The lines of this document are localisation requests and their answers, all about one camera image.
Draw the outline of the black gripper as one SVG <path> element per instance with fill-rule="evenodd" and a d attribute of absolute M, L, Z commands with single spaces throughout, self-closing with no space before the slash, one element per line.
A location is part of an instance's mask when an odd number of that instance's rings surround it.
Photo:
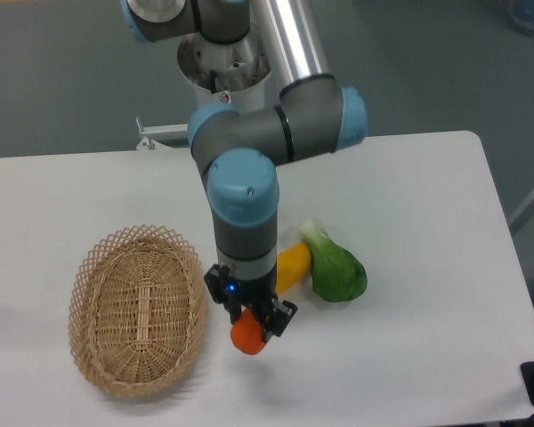
<path fill-rule="evenodd" d="M 241 279 L 233 277 L 227 266 L 214 264 L 204 280 L 213 301 L 229 312 L 232 324 L 239 320 L 245 307 L 259 317 L 263 342 L 281 337 L 297 313 L 294 303 L 277 300 L 275 267 L 259 278 Z"/>

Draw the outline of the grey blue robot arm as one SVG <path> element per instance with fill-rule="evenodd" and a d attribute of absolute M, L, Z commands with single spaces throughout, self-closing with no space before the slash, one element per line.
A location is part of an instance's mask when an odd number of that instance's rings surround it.
<path fill-rule="evenodd" d="M 307 1 L 124 1 L 133 36 L 180 37 L 192 50 L 196 84 L 215 93 L 247 90 L 267 64 L 279 104 L 242 113 L 214 101 L 187 124 L 214 224 L 217 264 L 205 275 L 232 321 L 247 310 L 268 341 L 283 334 L 296 306 L 276 294 L 276 168 L 360 143 L 368 114 L 360 93 L 338 85 Z"/>

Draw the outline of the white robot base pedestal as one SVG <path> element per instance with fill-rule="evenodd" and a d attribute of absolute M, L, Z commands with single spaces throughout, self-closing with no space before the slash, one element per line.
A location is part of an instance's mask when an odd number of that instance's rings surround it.
<path fill-rule="evenodd" d="M 179 44 L 177 60 L 198 106 L 223 102 L 240 112 L 265 107 L 271 67 L 256 28 L 234 44 L 213 44 L 199 33 L 189 34 Z"/>

